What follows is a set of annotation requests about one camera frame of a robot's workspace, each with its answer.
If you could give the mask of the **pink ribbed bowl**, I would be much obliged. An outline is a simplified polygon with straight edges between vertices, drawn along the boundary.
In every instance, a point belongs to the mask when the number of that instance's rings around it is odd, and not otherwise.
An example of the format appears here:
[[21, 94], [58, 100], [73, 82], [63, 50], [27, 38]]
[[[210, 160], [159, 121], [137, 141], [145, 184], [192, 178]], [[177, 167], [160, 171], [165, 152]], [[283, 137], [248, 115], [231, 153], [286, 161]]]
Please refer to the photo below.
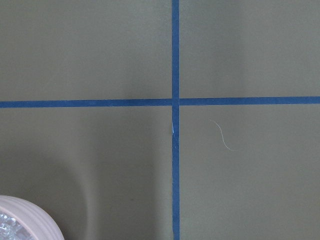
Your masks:
[[53, 218], [32, 202], [14, 196], [1, 195], [0, 211], [15, 218], [35, 240], [64, 239]]

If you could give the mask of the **pile of clear ice cubes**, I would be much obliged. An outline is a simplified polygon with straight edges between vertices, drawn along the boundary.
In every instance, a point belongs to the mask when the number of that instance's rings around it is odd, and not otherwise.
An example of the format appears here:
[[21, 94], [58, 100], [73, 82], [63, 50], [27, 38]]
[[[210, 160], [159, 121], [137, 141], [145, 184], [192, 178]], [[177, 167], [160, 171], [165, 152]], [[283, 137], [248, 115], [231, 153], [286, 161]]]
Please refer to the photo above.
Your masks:
[[31, 234], [14, 218], [0, 213], [1, 240], [33, 240]]

